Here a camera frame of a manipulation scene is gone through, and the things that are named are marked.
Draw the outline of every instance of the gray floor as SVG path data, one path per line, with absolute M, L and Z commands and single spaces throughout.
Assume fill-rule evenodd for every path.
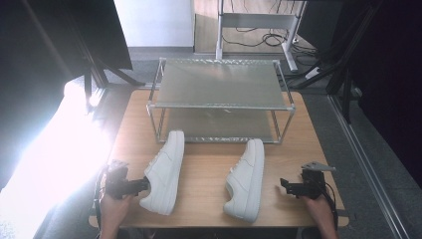
M 213 55 L 195 55 L 191 49 L 130 49 L 134 71 L 127 71 L 136 79 L 151 82 L 157 60 L 164 58 L 214 58 Z M 225 55 L 233 59 L 282 59 L 283 56 Z M 135 88 L 107 73 L 110 80 L 105 98 L 97 109 L 97 120 L 102 120 L 109 134 L 116 135 L 131 91 Z M 316 134 L 328 163 L 337 168 L 333 173 L 350 222 L 340 228 L 341 238 L 395 238 L 385 219 L 384 211 L 363 173 L 350 143 L 339 123 L 334 108 L 324 92 L 328 79 L 301 90 Z M 357 135 L 367 158 L 376 171 L 385 191 L 397 210 L 408 238 L 422 238 L 422 190 L 407 173 L 388 144 L 366 119 L 357 101 L 350 104 L 351 127 Z M 94 179 L 67 202 L 50 212 L 36 238 L 95 238 L 98 231 L 88 223 L 92 207 Z

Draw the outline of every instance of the white wall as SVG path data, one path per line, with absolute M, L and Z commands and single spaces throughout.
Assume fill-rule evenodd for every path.
M 193 0 L 114 0 L 128 47 L 193 47 Z

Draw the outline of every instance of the wooden table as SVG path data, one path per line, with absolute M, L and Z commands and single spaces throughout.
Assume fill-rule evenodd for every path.
M 129 180 L 140 179 L 148 163 L 154 159 L 163 144 L 155 141 L 154 130 L 146 111 L 149 91 L 133 92 L 110 160 L 129 163 Z M 292 93 L 297 107 L 287 135 L 282 144 L 265 144 L 265 168 L 261 207 L 254 223 L 244 222 L 223 212 L 223 205 L 230 200 L 225 188 L 230 167 L 234 166 L 245 151 L 245 143 L 186 143 L 179 177 L 177 199 L 169 216 L 147 211 L 134 198 L 130 212 L 122 226 L 128 227 L 306 227 L 315 225 L 301 200 L 287 195 L 280 185 L 280 178 L 301 182 L 301 166 L 311 161 L 326 164 L 316 132 L 304 100 L 299 93 Z M 325 181 L 335 192 L 337 208 L 343 209 L 330 172 Z M 97 226 L 94 216 L 90 223 Z M 340 217 L 339 226 L 348 218 Z

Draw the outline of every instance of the hand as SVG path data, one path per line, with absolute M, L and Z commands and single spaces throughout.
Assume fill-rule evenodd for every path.
M 118 228 L 127 215 L 133 197 L 134 195 L 125 195 L 123 199 L 115 199 L 109 194 L 103 193 L 100 200 L 102 211 L 100 239 L 115 239 L 117 237 Z
M 307 210 L 316 223 L 322 238 L 338 239 L 339 237 L 338 233 L 335 231 L 332 212 L 325 197 L 321 195 L 319 198 L 313 200 L 306 196 L 302 196 L 301 199 L 307 206 Z

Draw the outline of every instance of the bright light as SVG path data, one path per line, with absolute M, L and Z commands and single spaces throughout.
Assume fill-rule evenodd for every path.
M 0 238 L 33 238 L 48 211 L 106 162 L 108 138 L 86 115 L 83 89 L 71 88 L 0 194 Z

